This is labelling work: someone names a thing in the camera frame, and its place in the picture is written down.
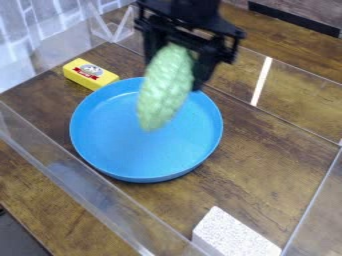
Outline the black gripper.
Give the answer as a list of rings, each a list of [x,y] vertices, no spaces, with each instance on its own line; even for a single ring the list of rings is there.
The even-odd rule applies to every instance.
[[[220,16],[220,0],[136,0],[136,4],[145,64],[168,42],[196,51],[192,90],[199,91],[218,63],[235,61],[244,31]]]

